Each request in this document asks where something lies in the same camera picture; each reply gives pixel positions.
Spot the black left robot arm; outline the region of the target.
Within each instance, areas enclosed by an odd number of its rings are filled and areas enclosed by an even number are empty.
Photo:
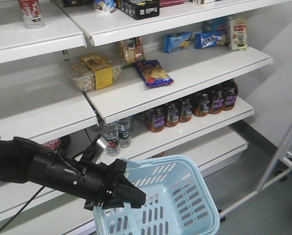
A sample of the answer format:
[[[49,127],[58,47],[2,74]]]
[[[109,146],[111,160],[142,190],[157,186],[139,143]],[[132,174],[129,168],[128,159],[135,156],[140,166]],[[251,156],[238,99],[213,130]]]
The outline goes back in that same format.
[[[115,159],[110,165],[96,163],[103,152],[100,139],[98,135],[76,160],[29,139],[14,137],[3,141],[0,138],[0,181],[33,182],[83,198],[87,201],[86,208],[122,208],[125,203],[134,209],[141,208],[146,193],[125,177],[127,162]]]

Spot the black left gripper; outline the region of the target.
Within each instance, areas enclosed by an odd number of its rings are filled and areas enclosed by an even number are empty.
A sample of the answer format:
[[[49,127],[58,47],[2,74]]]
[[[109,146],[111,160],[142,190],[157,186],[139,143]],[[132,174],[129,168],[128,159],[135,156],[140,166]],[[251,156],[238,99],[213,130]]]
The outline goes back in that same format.
[[[86,199],[102,209],[133,209],[145,204],[146,193],[125,176],[127,163],[116,159],[112,164],[76,161],[58,154],[36,155],[26,176],[28,181]]]

